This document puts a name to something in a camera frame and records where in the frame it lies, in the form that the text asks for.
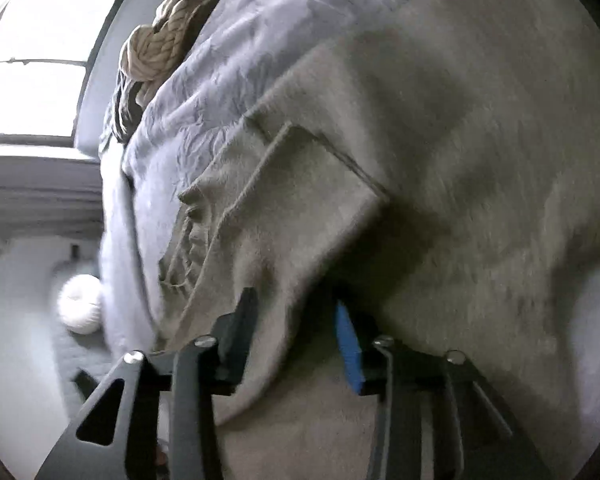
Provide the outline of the olive knit sweater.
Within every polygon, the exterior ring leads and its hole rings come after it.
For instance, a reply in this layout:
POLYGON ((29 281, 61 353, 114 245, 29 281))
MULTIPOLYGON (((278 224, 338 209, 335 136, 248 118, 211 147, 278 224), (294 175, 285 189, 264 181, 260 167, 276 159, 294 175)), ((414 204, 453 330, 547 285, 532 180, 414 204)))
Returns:
POLYGON ((374 334, 464 351, 556 479, 600 442, 600 333, 570 346, 600 259, 600 29, 579 0, 413 0, 319 44, 182 195, 166 348, 257 291, 245 378, 215 405, 230 479, 358 479, 375 404, 337 302, 374 334))

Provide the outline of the grey quilted floor mat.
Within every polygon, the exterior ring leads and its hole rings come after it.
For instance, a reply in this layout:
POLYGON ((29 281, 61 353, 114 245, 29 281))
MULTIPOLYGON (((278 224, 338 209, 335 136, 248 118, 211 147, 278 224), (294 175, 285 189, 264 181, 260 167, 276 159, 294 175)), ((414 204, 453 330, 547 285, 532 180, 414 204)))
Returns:
POLYGON ((52 344, 60 391, 68 419, 76 416, 84 403, 84 396, 73 382, 74 376, 84 370, 95 379, 95 382, 99 382, 110 371, 112 355, 101 327, 95 333, 79 335, 70 332, 61 323, 57 312, 57 298, 61 287, 70 278, 78 274, 98 276, 98 272, 98 265, 94 260, 68 260, 58 263, 50 274, 52 344))

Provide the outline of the white round cushion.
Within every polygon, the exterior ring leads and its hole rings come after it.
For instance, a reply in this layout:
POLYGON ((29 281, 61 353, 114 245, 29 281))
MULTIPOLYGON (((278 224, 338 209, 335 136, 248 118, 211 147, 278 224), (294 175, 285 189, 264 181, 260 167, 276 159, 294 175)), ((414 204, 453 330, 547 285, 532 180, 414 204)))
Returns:
POLYGON ((102 327, 102 283, 92 274, 76 274, 61 286, 58 318, 74 334, 91 335, 102 327))

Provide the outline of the white radiator under window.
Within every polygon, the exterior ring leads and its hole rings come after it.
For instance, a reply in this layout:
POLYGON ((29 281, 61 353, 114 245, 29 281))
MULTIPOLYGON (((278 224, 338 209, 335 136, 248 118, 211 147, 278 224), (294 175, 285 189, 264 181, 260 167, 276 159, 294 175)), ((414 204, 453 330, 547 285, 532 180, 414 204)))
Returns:
POLYGON ((97 238, 99 163, 74 148, 0 144, 0 238, 97 238))

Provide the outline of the dark patterned garment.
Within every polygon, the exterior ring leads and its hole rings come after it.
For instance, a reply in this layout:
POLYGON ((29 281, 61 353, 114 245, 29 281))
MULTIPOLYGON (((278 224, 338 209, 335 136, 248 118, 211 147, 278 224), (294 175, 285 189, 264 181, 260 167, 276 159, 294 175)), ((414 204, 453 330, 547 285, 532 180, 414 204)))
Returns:
POLYGON ((143 107, 136 102, 138 92, 143 87, 122 70, 117 71, 114 93, 105 110, 104 126, 99 136, 98 154, 102 156, 112 141, 122 145, 129 143, 143 116, 143 107))

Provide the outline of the bright window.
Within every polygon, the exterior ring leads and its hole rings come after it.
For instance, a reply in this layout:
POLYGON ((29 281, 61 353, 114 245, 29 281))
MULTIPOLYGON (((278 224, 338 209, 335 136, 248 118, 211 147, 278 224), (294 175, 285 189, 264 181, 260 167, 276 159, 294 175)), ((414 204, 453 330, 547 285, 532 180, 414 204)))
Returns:
POLYGON ((73 144, 124 0, 9 0, 0 15, 0 143, 73 144))

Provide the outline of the lavender embossed bedspread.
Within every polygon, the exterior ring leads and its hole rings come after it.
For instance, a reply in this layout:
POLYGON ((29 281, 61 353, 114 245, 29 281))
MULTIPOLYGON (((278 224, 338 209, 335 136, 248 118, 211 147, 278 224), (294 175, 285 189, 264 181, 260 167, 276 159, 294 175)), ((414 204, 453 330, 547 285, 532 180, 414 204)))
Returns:
MULTIPOLYGON (((182 195, 209 168, 235 125, 312 49, 373 28, 413 0, 220 0, 192 50, 162 84, 126 145, 102 155, 110 344, 118 351, 170 350, 161 260, 182 195)), ((600 300, 577 293, 572 270, 568 342, 600 333, 600 300)))

